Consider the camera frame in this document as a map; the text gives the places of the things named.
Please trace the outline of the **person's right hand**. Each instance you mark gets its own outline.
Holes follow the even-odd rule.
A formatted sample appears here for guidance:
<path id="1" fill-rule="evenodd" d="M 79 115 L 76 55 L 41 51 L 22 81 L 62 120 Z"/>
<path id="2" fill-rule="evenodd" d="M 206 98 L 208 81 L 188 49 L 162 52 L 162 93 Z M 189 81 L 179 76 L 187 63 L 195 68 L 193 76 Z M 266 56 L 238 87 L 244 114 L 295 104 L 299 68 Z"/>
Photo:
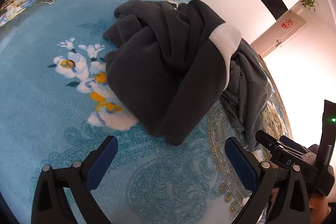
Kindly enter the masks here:
<path id="1" fill-rule="evenodd" d="M 309 199 L 310 223 L 321 224 L 329 214 L 328 199 L 319 192 L 315 192 Z"/>

